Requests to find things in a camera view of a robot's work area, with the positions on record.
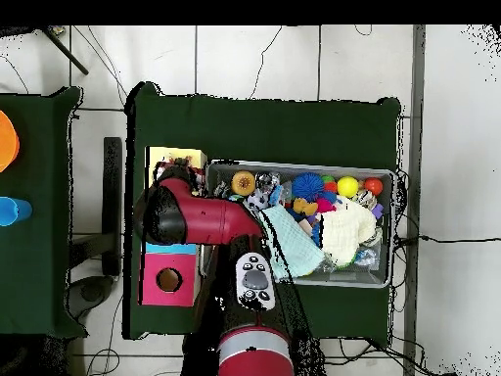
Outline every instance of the orange ball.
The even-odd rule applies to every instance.
[[[326,182],[326,183],[324,183],[324,190],[326,192],[338,193],[338,183],[336,183],[336,182]]]

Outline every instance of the round hole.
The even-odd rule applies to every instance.
[[[157,285],[167,293],[179,290],[182,282],[181,274],[174,268],[165,268],[157,275]]]

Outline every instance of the dark green tablecloth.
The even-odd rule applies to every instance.
[[[396,99],[366,104],[169,97],[160,96],[148,82],[130,94],[127,112],[126,180],[133,184],[128,206],[144,188],[146,146],[200,149],[210,159],[396,168]],[[134,234],[131,263],[125,265],[128,271],[131,264],[131,279],[124,334],[189,332],[191,308],[137,305],[140,243]],[[315,337],[369,337],[387,343],[388,288],[298,290]]]
[[[0,110],[20,137],[16,160],[0,173],[0,196],[25,199],[30,219],[0,227],[0,333],[84,336],[66,312],[68,121],[81,90],[50,97],[0,94]]]

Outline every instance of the white cloth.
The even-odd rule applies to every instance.
[[[322,250],[332,256],[336,267],[351,263],[358,246],[374,235],[376,218],[364,207],[338,196],[335,211],[317,214],[323,219]]]

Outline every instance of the green ball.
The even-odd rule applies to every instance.
[[[330,182],[330,181],[334,181],[334,177],[330,176],[329,174],[324,174],[321,177],[322,177],[322,180],[324,181],[324,183],[327,183],[327,182]]]

